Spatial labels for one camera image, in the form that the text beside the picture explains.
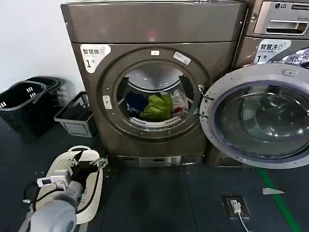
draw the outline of clothes dryer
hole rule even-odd
[[[61,8],[110,155],[135,167],[199,163],[207,146],[200,102],[231,68],[245,3],[81,1]],[[166,93],[182,99],[185,111],[152,115],[169,107],[155,105]]]

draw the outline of green floor line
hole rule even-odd
[[[273,183],[271,182],[270,178],[268,177],[267,172],[264,169],[259,168],[259,174],[260,174],[264,184],[268,188],[276,189],[275,186],[273,185]],[[291,214],[288,207],[284,203],[282,196],[279,195],[279,194],[273,194],[272,196],[275,199],[275,202],[277,203],[277,206],[279,207],[279,209],[280,209],[281,213],[283,214],[285,220],[289,224],[291,230],[293,232],[301,232],[299,225],[297,224],[293,215]]]

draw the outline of gray basket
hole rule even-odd
[[[80,92],[56,114],[54,120],[71,135],[93,137],[97,131],[86,92]]]

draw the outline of blue cloth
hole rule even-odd
[[[143,95],[129,92],[125,97],[126,110],[131,116],[139,116],[139,114],[148,105],[148,100]]]

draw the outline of washing machine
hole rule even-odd
[[[249,0],[234,71],[207,91],[201,125],[215,166],[309,163],[309,3]]]
[[[201,162],[208,141],[200,102],[231,68],[246,4],[81,1],[61,9],[111,157],[134,167]],[[182,99],[185,110],[169,118],[141,117],[145,98],[166,94]]]

